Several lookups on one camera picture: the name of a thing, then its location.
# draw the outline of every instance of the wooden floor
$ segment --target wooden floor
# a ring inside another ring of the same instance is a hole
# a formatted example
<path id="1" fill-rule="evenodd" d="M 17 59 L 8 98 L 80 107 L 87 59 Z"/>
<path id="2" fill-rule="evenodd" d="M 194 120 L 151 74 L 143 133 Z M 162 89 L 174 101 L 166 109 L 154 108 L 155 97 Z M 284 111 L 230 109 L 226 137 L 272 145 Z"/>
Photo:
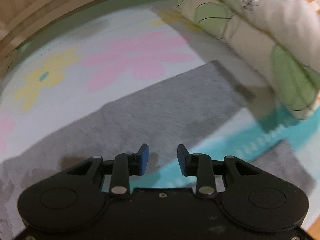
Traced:
<path id="1" fill-rule="evenodd" d="M 316 222 L 309 228 L 308 233 L 315 239 L 320 240 L 320 216 Z"/>

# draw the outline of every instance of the green leaf pattern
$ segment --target green leaf pattern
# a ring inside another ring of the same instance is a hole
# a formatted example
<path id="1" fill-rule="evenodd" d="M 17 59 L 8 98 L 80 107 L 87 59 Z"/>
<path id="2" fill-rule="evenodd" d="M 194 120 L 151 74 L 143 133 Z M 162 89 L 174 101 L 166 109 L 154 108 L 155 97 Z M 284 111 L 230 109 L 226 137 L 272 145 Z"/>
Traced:
<path id="1" fill-rule="evenodd" d="M 195 22 L 218 39 L 223 38 L 232 11 L 221 3 L 204 3 L 196 8 Z"/>
<path id="2" fill-rule="evenodd" d="M 277 92 L 293 111 L 302 111 L 314 103 L 320 88 L 320 76 L 297 62 L 280 45 L 271 51 L 271 63 L 277 81 Z"/>

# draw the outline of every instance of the circular cover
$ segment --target circular cover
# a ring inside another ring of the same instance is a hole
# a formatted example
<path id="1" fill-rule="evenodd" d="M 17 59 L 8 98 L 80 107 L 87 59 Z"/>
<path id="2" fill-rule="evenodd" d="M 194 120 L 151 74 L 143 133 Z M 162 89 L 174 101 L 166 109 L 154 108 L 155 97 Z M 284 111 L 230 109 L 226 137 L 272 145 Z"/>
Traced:
<path id="1" fill-rule="evenodd" d="M 302 190 L 263 174 L 237 179 L 223 193 L 221 203 L 235 220 L 261 232 L 279 232 L 300 225 L 309 206 Z"/>
<path id="2" fill-rule="evenodd" d="M 102 211 L 104 194 L 89 180 L 67 175 L 51 177 L 26 191 L 18 200 L 18 210 L 28 225 L 48 232 L 66 232 L 94 220 Z"/>

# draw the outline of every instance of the floral blanket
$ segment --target floral blanket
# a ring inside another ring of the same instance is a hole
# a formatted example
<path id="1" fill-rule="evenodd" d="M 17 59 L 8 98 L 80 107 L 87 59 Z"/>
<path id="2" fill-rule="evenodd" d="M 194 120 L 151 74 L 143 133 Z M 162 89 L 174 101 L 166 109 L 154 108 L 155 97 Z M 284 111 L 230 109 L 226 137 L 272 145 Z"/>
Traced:
<path id="1" fill-rule="evenodd" d="M 24 225 L 31 184 L 93 156 L 150 146 L 133 187 L 189 187 L 177 145 L 235 155 L 301 187 L 320 213 L 320 111 L 298 121 L 223 43 L 172 11 L 177 0 L 110 0 L 19 49 L 0 103 L 0 239 Z"/>

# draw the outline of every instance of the wooden bed frame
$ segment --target wooden bed frame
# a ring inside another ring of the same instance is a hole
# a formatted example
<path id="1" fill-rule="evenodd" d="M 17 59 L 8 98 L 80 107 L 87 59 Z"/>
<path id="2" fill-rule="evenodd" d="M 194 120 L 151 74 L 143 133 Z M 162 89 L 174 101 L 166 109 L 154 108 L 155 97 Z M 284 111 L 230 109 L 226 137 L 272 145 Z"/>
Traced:
<path id="1" fill-rule="evenodd" d="M 0 0 L 0 78 L 15 49 L 63 15 L 97 0 Z"/>

